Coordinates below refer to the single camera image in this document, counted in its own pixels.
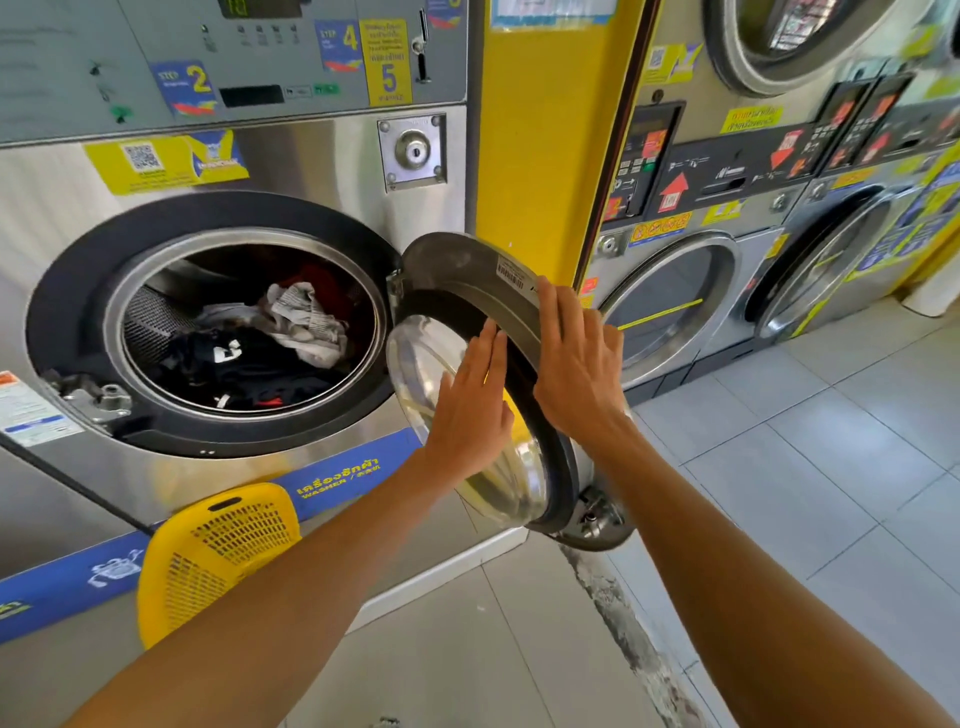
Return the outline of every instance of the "red arrow sticker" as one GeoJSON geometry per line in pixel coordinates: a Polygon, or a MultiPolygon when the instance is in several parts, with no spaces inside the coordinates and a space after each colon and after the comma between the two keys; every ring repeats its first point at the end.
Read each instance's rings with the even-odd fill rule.
{"type": "Polygon", "coordinates": [[[681,172],[660,193],[660,195],[663,196],[663,199],[660,200],[660,207],[657,208],[657,212],[669,212],[671,209],[677,209],[677,206],[680,204],[681,196],[689,188],[690,185],[686,183],[686,177],[684,176],[684,173],[681,172]]]}

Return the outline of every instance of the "barcode label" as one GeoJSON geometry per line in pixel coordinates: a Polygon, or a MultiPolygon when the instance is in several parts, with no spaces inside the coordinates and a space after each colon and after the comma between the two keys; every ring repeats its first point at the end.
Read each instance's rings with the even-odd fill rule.
{"type": "Polygon", "coordinates": [[[134,172],[162,172],[163,162],[160,161],[154,145],[149,141],[139,141],[136,144],[121,144],[127,161],[134,172]]]}
{"type": "Polygon", "coordinates": [[[659,68],[663,67],[663,57],[666,55],[666,46],[665,45],[655,45],[650,50],[650,62],[647,63],[647,68],[656,71],[659,68]]]}
{"type": "Polygon", "coordinates": [[[512,260],[502,255],[496,261],[496,276],[505,280],[531,303],[538,303],[537,285],[533,278],[512,260]]]}

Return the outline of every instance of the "washing machine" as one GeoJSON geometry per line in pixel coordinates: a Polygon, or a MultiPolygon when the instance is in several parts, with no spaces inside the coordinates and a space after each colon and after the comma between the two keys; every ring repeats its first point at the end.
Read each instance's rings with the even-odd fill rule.
{"type": "Polygon", "coordinates": [[[8,411],[5,433],[159,522],[410,426],[424,436],[440,372],[492,316],[511,337],[518,425],[462,495],[573,546],[626,538],[533,400],[533,274],[464,233],[466,13],[95,0],[8,14],[30,42],[4,50],[5,84],[26,90],[0,117],[0,371],[42,406],[8,411]],[[236,360],[243,385],[262,331],[241,336],[231,314],[225,338],[184,349],[183,335],[292,277],[348,309],[337,363],[242,396],[191,380],[236,360]]]}

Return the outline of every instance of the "stainless steel panel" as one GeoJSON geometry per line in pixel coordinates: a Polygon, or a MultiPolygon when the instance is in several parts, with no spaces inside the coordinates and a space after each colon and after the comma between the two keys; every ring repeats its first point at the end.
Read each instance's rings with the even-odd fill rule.
{"type": "MultiPolygon", "coordinates": [[[[445,182],[389,192],[376,125],[415,115],[409,110],[238,130],[248,180],[126,197],[110,194],[81,144],[0,151],[0,370],[12,370],[50,396],[25,345],[27,305],[38,280],[82,234],[153,200],[225,187],[294,195],[357,218],[401,251],[427,232],[462,231],[466,109],[430,111],[444,117],[445,182]]],[[[37,446],[35,452],[132,516],[154,522],[199,498],[300,468],[405,426],[390,400],[321,442],[254,458],[160,456],[92,429],[37,446]]]]}

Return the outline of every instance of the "white label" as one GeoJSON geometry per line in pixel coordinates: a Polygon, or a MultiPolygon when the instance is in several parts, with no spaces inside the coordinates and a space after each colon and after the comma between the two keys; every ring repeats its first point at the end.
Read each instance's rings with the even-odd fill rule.
{"type": "Polygon", "coordinates": [[[0,372],[0,429],[25,448],[84,431],[13,372],[0,372]]]}
{"type": "Polygon", "coordinates": [[[527,301],[533,305],[540,305],[537,297],[537,282],[523,268],[503,255],[496,260],[496,276],[505,280],[515,288],[527,301]]]}

